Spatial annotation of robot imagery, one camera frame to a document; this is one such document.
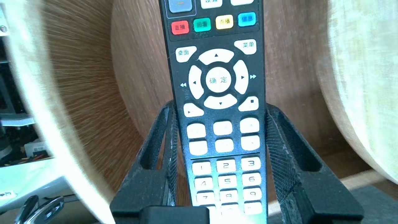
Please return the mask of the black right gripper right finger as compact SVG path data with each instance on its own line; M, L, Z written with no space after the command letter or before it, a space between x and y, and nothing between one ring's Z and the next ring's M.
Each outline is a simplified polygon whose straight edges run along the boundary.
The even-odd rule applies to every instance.
M266 143L285 224L360 224L364 209L290 119L267 105Z

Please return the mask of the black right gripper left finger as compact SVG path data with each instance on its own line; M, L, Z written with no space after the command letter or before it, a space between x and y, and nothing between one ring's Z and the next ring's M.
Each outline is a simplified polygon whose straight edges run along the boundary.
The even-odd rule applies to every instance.
M178 124L174 101L160 110L130 171L111 201L117 224L138 224L149 206L175 206Z

